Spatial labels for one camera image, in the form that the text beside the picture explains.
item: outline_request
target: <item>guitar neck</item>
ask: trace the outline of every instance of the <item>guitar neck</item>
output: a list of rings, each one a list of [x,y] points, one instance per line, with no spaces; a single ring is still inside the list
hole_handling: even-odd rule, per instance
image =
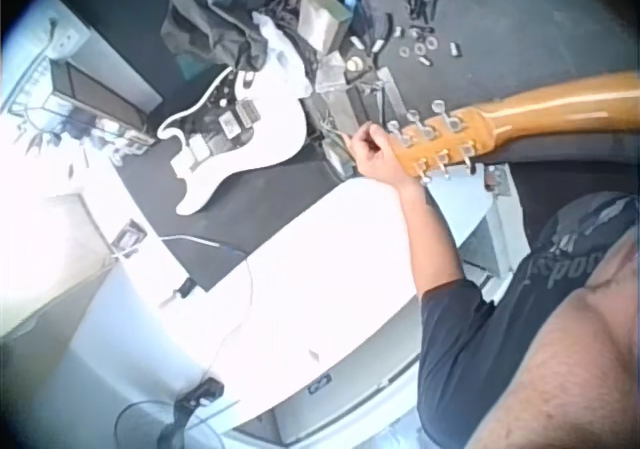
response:
[[[640,79],[633,72],[591,77],[457,112],[484,120],[495,146],[545,134],[631,131],[640,128]]]

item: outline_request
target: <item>black t-shirt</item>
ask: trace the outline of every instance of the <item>black t-shirt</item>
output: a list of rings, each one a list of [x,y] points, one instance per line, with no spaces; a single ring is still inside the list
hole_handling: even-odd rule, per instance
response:
[[[417,407],[436,444],[464,447],[511,382],[540,327],[584,286],[609,248],[637,221],[633,196],[585,196],[547,224],[497,305],[485,302],[468,280],[423,296]]]

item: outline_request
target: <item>black bag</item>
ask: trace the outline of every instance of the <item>black bag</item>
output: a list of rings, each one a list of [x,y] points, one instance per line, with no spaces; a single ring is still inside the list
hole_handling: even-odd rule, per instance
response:
[[[174,54],[259,71],[267,58],[267,40],[250,11],[223,8],[216,0],[169,0],[160,34]]]

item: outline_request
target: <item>guitar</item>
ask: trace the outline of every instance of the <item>guitar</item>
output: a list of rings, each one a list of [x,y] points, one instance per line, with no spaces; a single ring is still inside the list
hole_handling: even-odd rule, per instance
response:
[[[158,137],[177,137],[171,160],[186,194],[176,207],[194,214],[231,174],[267,167],[293,157],[307,137],[302,106],[269,66],[257,73],[224,70],[190,109],[168,118]]]
[[[633,72],[611,74],[548,86],[502,101],[448,113],[442,101],[432,105],[438,116],[414,120],[402,129],[387,128],[404,170],[430,180],[429,171],[448,177],[447,166],[471,159],[523,137],[571,132],[640,129],[640,79]]]

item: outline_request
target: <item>guitar headstock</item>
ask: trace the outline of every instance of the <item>guitar headstock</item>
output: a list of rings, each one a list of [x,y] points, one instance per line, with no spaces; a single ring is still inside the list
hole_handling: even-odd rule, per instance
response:
[[[442,101],[434,101],[438,116],[421,120],[409,111],[413,121],[402,129],[395,121],[387,128],[392,133],[393,149],[404,170],[412,176],[426,177],[436,170],[447,175],[446,166],[464,163],[471,169],[471,159],[495,148],[492,124],[474,107],[448,114]]]

